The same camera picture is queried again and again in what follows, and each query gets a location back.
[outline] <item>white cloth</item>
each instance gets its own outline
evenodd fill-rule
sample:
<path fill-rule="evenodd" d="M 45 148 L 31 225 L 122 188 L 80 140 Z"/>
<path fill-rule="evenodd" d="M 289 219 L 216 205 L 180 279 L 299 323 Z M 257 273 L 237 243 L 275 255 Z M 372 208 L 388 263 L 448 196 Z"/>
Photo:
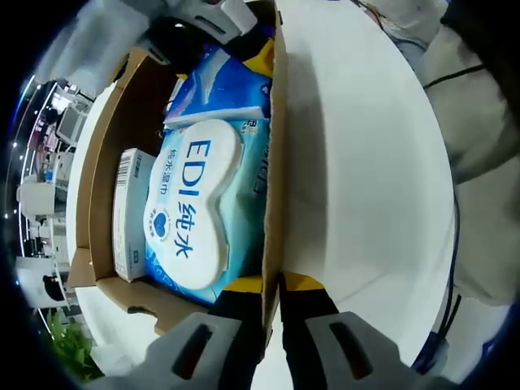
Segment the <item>white cloth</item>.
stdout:
<path fill-rule="evenodd" d="M 446 12 L 446 0 L 363 0 L 378 9 L 385 32 L 427 48 Z"/>
<path fill-rule="evenodd" d="M 422 85 L 479 65 L 441 26 L 416 70 Z M 520 136 L 501 90 L 486 70 L 430 87 L 461 207 L 455 284 L 489 304 L 511 303 L 520 287 Z"/>

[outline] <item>green plant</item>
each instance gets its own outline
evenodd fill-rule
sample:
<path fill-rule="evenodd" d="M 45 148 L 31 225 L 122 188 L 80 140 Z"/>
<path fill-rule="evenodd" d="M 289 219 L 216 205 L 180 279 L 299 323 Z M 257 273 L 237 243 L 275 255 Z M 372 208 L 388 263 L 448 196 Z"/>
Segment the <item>green plant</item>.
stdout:
<path fill-rule="evenodd" d="M 79 323 L 63 326 L 59 313 L 47 314 L 52 348 L 67 370 L 81 383 L 103 376 L 90 357 L 92 341 L 83 335 Z"/>

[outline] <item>cardboard box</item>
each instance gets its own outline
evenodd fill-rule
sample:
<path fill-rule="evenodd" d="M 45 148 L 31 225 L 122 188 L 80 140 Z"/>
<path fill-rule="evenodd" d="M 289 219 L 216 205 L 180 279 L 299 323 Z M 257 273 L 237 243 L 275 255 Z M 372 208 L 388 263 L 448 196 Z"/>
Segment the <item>cardboard box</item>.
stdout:
<path fill-rule="evenodd" d="M 112 212 L 112 249 L 115 272 L 127 282 L 146 275 L 145 213 L 148 184 L 155 157 L 137 148 L 121 154 Z"/>
<path fill-rule="evenodd" d="M 267 331 L 276 308 L 277 277 L 284 255 L 287 62 L 279 21 L 277 27 L 262 260 L 262 320 Z M 158 319 L 155 330 L 159 334 L 167 332 L 191 313 L 206 309 L 163 288 L 142 281 L 129 284 L 116 275 L 112 256 L 112 208 L 115 177 L 123 151 L 135 147 L 158 155 L 163 110 L 175 82 L 176 77 L 168 67 L 158 65 L 140 51 L 131 53 L 127 70 L 108 99 L 87 151 L 76 211 L 77 250 L 68 278 L 69 287 L 97 285 L 128 313 L 152 314 Z"/>

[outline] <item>heart logo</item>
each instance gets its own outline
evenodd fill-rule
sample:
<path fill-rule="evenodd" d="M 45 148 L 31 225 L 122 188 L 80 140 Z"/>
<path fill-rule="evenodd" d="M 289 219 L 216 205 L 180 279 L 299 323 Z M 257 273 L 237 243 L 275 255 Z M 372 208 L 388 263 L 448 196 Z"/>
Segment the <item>heart logo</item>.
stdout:
<path fill-rule="evenodd" d="M 157 214 L 154 219 L 154 229 L 159 237 L 164 237 L 166 234 L 166 215 L 164 213 Z"/>

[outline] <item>small white box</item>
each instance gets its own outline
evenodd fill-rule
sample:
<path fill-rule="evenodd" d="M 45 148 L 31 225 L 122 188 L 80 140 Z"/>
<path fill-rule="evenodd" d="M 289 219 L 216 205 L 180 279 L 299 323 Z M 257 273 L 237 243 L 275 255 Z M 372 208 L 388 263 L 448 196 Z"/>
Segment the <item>small white box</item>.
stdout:
<path fill-rule="evenodd" d="M 154 161 L 155 157 L 135 148 L 125 150 L 119 160 L 112 213 L 112 247 L 115 271 L 127 282 L 146 274 L 142 220 Z"/>

